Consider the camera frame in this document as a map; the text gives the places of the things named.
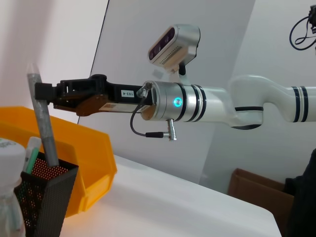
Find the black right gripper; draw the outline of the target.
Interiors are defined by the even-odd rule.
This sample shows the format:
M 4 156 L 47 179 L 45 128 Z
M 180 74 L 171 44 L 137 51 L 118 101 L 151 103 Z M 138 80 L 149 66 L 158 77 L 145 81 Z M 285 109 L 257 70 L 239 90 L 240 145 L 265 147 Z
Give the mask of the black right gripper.
M 86 117 L 99 113 L 107 103 L 137 105 L 141 98 L 136 92 L 140 85 L 115 84 L 102 74 L 87 79 L 62 80 L 56 86 L 35 83 L 35 99 L 53 103 L 55 109 L 74 112 Z

